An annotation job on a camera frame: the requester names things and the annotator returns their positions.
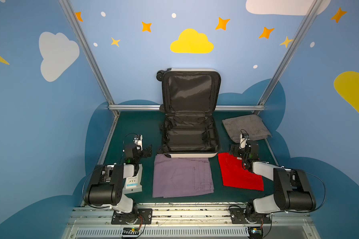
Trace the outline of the red t-shirt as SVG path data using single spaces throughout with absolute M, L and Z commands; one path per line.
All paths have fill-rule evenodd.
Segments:
M 242 167 L 242 160 L 225 152 L 218 154 L 223 186 L 264 191 L 263 178 Z

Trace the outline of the grey towel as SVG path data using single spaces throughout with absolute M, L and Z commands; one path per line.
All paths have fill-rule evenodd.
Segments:
M 241 130 L 250 140 L 262 140 L 272 136 L 263 120 L 257 115 L 245 115 L 222 120 L 222 124 L 232 141 L 240 142 Z

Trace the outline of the purple pants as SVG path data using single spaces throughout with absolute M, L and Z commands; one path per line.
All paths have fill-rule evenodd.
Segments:
M 214 192 L 208 158 L 169 158 L 158 154 L 154 161 L 153 197 L 177 198 Z

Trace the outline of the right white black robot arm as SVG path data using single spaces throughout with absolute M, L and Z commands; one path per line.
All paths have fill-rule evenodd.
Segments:
M 263 216 L 276 212 L 310 213 L 318 209 L 308 180 L 308 173 L 262 162 L 258 157 L 259 145 L 253 140 L 242 140 L 229 146 L 229 154 L 241 160 L 242 168 L 273 181 L 273 194 L 247 203 L 245 214 Z

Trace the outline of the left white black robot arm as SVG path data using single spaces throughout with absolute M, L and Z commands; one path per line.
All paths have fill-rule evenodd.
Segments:
M 141 186 L 142 158 L 152 156 L 152 146 L 146 148 L 132 143 L 124 149 L 125 163 L 95 166 L 90 180 L 82 189 L 86 205 L 103 209 L 109 207 L 118 214 L 136 214 L 137 205 L 127 197 L 131 191 L 138 191 Z

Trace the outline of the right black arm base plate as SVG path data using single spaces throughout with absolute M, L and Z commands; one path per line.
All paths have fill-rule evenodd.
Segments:
M 233 224 L 270 224 L 271 217 L 269 214 L 258 214 L 254 211 L 238 208 L 236 206 L 229 207 L 231 222 Z

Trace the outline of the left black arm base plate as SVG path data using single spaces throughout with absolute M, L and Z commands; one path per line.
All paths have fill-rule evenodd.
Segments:
M 152 209 L 136 209 L 131 213 L 117 213 L 114 211 L 112 225 L 150 225 L 152 223 Z

